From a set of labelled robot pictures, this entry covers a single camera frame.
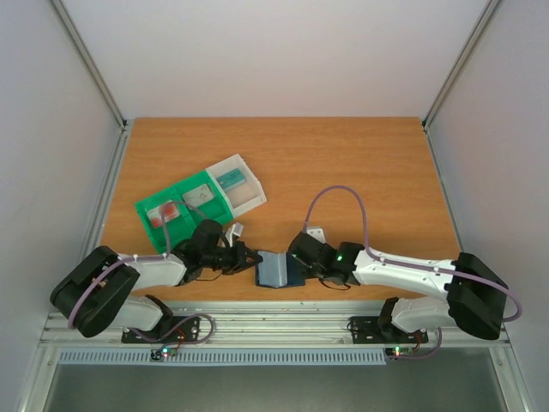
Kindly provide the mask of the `blue card holder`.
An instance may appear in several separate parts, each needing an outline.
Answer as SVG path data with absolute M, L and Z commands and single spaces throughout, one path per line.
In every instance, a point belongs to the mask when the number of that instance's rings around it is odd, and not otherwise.
M 262 288 L 294 288 L 305 285 L 305 267 L 289 253 L 259 251 L 262 262 L 255 270 L 255 284 Z

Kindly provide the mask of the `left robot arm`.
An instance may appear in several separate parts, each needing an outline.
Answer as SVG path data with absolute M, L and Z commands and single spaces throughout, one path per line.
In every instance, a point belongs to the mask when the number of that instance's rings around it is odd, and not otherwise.
M 220 223 L 204 220 L 188 239 L 158 255 L 123 255 L 101 245 L 52 290 L 51 304 L 84 337 L 118 326 L 141 342 L 166 342 L 181 322 L 160 298 L 133 292 L 156 286 L 181 287 L 205 269 L 230 276 L 256 267 L 262 256 Z

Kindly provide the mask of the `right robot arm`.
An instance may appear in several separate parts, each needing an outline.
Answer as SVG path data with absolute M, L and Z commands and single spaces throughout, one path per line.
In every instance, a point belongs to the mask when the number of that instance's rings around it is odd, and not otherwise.
M 309 276 L 338 286 L 386 286 L 418 294 L 386 304 L 378 320 L 383 337 L 397 340 L 421 329 L 456 326 L 470 336 L 500 336 L 507 284 L 474 254 L 455 260 L 424 260 L 370 250 L 343 242 L 338 248 L 299 233 L 289 253 Z

